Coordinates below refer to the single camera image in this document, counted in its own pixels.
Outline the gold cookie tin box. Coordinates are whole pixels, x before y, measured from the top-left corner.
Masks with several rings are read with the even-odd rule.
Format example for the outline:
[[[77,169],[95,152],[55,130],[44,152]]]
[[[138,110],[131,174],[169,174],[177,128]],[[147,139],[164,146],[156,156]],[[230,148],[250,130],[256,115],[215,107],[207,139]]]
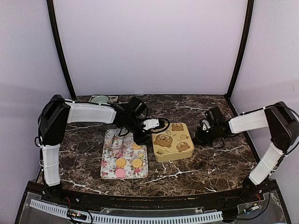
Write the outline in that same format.
[[[154,151],[154,155],[157,162],[166,162],[190,158],[193,155],[193,151],[168,152],[166,150],[158,149]]]

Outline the silver tin lid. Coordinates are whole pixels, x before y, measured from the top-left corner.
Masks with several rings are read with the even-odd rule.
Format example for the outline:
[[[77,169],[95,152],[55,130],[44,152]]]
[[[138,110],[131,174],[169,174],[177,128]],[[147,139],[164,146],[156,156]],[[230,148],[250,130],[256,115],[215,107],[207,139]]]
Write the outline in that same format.
[[[152,134],[152,142],[154,151],[194,151],[194,144],[185,123],[170,123],[165,131]]]

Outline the metal serving tongs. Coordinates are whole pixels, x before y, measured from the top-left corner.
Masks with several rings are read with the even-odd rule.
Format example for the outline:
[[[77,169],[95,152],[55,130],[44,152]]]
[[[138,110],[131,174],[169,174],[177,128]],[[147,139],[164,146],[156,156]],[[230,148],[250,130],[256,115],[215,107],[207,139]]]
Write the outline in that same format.
[[[117,129],[108,145],[108,151],[112,152],[115,148],[122,147],[124,138],[125,137],[122,135],[122,129]]]

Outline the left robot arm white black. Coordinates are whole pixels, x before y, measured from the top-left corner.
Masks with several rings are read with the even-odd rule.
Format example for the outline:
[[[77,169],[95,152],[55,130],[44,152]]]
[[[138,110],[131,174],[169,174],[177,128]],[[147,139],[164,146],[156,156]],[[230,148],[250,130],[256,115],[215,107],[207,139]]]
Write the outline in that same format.
[[[57,185],[61,183],[59,152],[65,132],[71,125],[75,129],[93,125],[114,125],[119,136],[133,135],[137,145],[146,145],[152,134],[165,131],[170,122],[167,118],[151,118],[148,106],[133,96],[128,102],[95,103],[76,101],[54,95],[38,117],[35,145],[40,149],[40,166],[43,181],[49,186],[47,195],[55,203],[63,203],[66,193]]]

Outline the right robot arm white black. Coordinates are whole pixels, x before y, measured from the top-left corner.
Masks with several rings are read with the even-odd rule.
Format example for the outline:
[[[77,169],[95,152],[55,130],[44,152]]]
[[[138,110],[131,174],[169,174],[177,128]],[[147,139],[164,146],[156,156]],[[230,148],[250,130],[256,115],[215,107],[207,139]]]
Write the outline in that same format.
[[[219,107],[204,112],[199,121],[193,142],[202,146],[213,146],[215,140],[225,140],[241,133],[268,134],[269,146],[256,167],[246,178],[248,185],[239,191],[238,198],[249,202],[256,196],[255,186],[260,185],[279,167],[282,160],[299,145],[299,114],[283,101],[225,118]]]

